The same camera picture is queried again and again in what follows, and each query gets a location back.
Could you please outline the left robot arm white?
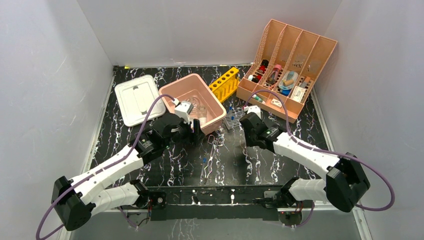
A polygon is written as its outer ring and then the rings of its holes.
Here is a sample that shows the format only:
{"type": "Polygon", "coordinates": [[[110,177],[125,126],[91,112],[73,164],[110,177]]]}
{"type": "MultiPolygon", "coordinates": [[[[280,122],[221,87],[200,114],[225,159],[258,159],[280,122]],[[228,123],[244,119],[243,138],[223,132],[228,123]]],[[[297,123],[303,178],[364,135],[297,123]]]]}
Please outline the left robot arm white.
{"type": "Polygon", "coordinates": [[[116,187],[112,184],[158,159],[174,144],[200,143],[206,135],[201,129],[205,121],[204,117],[185,120],[166,113],[152,126],[141,126],[133,140],[100,165],[70,179],[59,177],[53,184],[51,204],[64,228],[74,231],[94,215],[116,207],[146,207],[153,196],[139,180],[116,187]]]}

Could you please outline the metal wire tongs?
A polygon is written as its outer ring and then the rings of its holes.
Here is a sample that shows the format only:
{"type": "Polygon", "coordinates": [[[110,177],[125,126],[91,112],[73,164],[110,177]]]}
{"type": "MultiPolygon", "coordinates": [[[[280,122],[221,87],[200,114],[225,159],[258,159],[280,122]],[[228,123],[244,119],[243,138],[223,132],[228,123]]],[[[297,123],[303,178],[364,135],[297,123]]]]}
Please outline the metal wire tongs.
{"type": "Polygon", "coordinates": [[[206,185],[210,174],[212,173],[212,164],[215,152],[218,148],[222,147],[224,145],[225,138],[223,135],[215,136],[213,134],[210,134],[207,138],[207,143],[210,145],[210,153],[207,158],[207,168],[205,169],[204,175],[201,176],[201,182],[202,185],[206,185]]]}

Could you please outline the clear glass bottle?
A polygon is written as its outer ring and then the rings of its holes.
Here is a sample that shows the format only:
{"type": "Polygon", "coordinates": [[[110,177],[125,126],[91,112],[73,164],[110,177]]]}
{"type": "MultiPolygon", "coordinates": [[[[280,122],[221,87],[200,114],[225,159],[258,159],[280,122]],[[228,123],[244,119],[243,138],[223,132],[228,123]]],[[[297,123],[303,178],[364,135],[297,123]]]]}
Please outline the clear glass bottle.
{"type": "Polygon", "coordinates": [[[199,119],[201,122],[207,121],[207,109],[204,105],[197,107],[197,119],[199,119]]]}

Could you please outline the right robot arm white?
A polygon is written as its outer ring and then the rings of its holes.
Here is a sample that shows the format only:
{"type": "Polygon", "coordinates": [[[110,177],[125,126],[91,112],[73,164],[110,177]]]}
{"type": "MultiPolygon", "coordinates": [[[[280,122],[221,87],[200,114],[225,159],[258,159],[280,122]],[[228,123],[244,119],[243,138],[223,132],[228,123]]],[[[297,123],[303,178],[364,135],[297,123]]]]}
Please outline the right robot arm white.
{"type": "Polygon", "coordinates": [[[274,196],[266,196],[262,204],[295,207],[303,201],[322,201],[348,213],[370,189],[361,164],[351,160],[351,154],[337,156],[323,152],[290,135],[283,126],[268,126],[256,113],[244,115],[239,122],[248,147],[259,147],[287,157],[319,176],[318,179],[294,177],[274,196]]]}

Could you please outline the pink plastic bin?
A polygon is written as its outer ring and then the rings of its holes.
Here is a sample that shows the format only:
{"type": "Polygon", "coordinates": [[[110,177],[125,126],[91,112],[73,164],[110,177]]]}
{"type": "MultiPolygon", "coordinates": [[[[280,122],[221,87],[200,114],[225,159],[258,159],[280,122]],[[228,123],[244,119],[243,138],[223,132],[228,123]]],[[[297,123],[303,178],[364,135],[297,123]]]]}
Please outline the pink plastic bin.
{"type": "MultiPolygon", "coordinates": [[[[200,100],[199,106],[205,106],[207,109],[207,120],[203,122],[200,127],[205,135],[209,135],[217,131],[224,117],[227,114],[224,106],[212,93],[205,81],[197,73],[191,73],[185,77],[175,80],[158,90],[159,94],[170,95],[179,101],[186,101],[186,99],[194,96],[200,100]]],[[[191,118],[197,118],[197,109],[193,108],[190,114],[191,118]]]]}

